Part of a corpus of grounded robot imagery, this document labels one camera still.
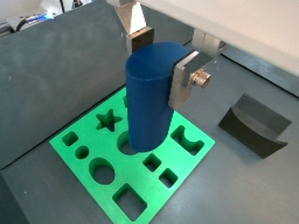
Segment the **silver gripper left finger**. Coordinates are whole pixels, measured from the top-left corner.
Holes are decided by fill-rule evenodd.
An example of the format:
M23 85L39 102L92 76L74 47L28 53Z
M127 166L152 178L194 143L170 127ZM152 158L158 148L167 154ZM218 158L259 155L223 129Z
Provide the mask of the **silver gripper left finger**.
M136 0L107 0L115 7L116 16L126 33L127 53L132 54L154 43L155 29L146 23L142 4Z

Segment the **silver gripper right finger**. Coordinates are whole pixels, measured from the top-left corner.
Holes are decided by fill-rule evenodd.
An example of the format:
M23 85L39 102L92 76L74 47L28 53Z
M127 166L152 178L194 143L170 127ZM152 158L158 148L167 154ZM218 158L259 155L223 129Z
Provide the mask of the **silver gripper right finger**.
M194 87L206 88L211 75L206 65L223 53L227 44L204 31L194 30L191 45L195 50L174 64L168 105L178 109L187 101Z

